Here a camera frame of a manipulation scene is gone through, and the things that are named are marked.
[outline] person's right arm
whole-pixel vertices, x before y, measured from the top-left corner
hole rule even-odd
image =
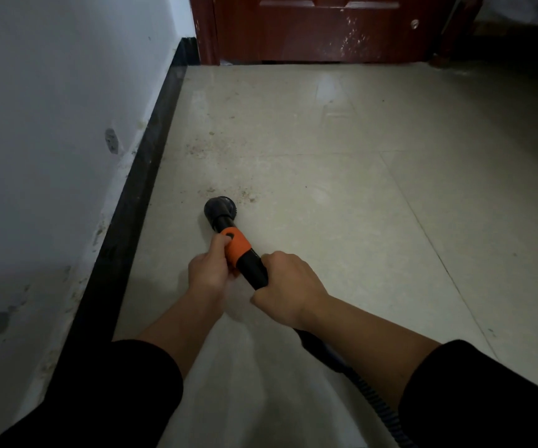
[[[264,255],[252,303],[329,344],[394,409],[421,448],[538,444],[538,386],[465,341],[444,345],[328,294],[298,256]]]

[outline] door panel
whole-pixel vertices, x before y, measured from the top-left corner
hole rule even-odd
[[[226,61],[424,59],[454,0],[215,0]]]

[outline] person's right hand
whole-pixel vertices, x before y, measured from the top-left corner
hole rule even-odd
[[[295,254],[276,251],[261,258],[269,275],[269,286],[252,296],[252,303],[274,321],[304,330],[304,317],[323,297],[329,297],[310,266]]]

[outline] person's left hand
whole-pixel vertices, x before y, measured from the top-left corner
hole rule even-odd
[[[230,277],[225,247],[230,241],[230,237],[216,234],[211,240],[209,251],[195,256],[188,264],[189,293],[223,302]]]

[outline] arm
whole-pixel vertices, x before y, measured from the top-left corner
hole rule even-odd
[[[440,345],[331,297],[295,255],[262,261],[269,285],[252,302],[332,346],[418,446],[538,446],[538,386],[465,341]]]
[[[0,436],[0,448],[155,447],[182,398],[186,377],[223,314],[229,273],[216,235],[188,265],[188,291],[137,339],[101,346],[71,384]]]

